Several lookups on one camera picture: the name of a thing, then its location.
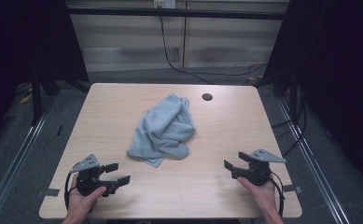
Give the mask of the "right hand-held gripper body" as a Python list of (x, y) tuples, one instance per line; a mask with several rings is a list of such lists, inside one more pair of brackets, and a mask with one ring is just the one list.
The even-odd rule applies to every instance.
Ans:
[(259, 148), (247, 155), (251, 158), (250, 162), (246, 162), (248, 168), (244, 169), (233, 166), (233, 169), (230, 171), (231, 177), (234, 179), (240, 176), (244, 177), (255, 186), (262, 186), (271, 179), (271, 162), (286, 163), (285, 159), (263, 148)]

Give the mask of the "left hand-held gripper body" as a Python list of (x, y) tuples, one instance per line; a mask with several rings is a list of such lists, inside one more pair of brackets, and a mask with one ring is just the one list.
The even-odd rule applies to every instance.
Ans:
[(118, 189), (117, 181), (102, 181), (100, 175), (105, 173), (106, 165), (101, 165), (94, 154), (78, 162), (71, 173), (78, 173), (76, 187), (83, 196), (88, 196), (100, 187), (106, 187), (103, 197), (114, 194)]

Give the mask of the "light blue towel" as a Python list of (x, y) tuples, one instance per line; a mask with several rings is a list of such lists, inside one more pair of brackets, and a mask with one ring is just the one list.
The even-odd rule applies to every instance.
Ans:
[(135, 130), (127, 155), (155, 168), (167, 157), (185, 159), (189, 154), (186, 141), (196, 132), (188, 109), (189, 99), (176, 93), (148, 109)]

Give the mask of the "person's right hand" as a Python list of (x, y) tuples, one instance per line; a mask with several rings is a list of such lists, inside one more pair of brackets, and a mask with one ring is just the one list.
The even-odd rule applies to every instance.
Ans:
[(237, 181), (250, 191), (259, 212), (264, 217), (274, 217), (278, 214), (275, 204), (274, 184), (267, 182), (262, 186), (255, 186), (244, 177), (238, 177)]

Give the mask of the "person's left hand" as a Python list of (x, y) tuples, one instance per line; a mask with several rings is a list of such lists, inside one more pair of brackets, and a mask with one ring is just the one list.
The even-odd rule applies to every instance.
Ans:
[(87, 217), (90, 210), (96, 205), (97, 200), (106, 191), (106, 187), (100, 187), (88, 196), (83, 196), (78, 189), (76, 189), (77, 175), (73, 176), (72, 189), (69, 191), (69, 205), (68, 214), (77, 214)]

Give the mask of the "black metal stand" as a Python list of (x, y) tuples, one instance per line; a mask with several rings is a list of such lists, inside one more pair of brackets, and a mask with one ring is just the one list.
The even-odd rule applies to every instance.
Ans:
[(35, 126), (42, 117), (42, 104), (41, 104), (41, 82), (38, 69), (32, 68), (32, 96), (34, 106), (34, 116), (32, 125)]

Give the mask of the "black curtain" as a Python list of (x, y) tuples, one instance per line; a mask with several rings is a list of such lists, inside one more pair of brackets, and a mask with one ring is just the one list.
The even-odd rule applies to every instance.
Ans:
[(89, 80), (65, 0), (0, 0), (0, 123), (17, 87)]
[(263, 79), (298, 83), (363, 175), (363, 0), (288, 0)]

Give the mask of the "black horizontal metal bar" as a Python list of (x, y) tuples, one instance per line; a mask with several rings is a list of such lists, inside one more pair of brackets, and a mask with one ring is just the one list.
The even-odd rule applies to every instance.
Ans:
[(78, 15), (114, 15), (114, 16), (157, 16), (184, 18), (215, 18), (282, 21), (285, 13), (243, 12), (195, 9), (155, 9), (155, 8), (118, 8), (118, 7), (69, 7), (69, 14)]

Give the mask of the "metal floor rail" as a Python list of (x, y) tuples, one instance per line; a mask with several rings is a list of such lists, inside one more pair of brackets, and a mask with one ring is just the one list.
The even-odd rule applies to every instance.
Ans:
[(283, 113), (283, 116), (288, 121), (288, 126), (292, 132), (296, 144), (305, 159), (307, 166), (309, 167), (316, 185), (318, 186), (327, 206), (329, 212), (332, 214), (337, 224), (351, 224), (347, 217), (338, 197), (334, 193), (331, 185), (329, 184), (326, 176), (324, 175), (318, 161), (316, 160), (314, 153), (312, 152), (307, 140), (302, 134), (301, 128), (291, 120), (290, 108), (286, 101), (281, 99), (278, 101), (279, 107)]
[(30, 128), (15, 159), (12, 161), (7, 169), (7, 172), (5, 173), (5, 176), (2, 178), (0, 182), (0, 210), (4, 205), (8, 194), (10, 193), (10, 190), (12, 189), (18, 174), (21, 171), (22, 165), (26, 161), (31, 149), (33, 148), (37, 137), (41, 133), (51, 108), (52, 104), (48, 104), (44, 108), (42, 115), (39, 117), (35, 125)]

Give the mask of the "white wall outlet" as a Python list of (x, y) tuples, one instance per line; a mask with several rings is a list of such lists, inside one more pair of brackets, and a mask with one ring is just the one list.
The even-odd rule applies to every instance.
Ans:
[(175, 0), (153, 0), (154, 8), (176, 9)]

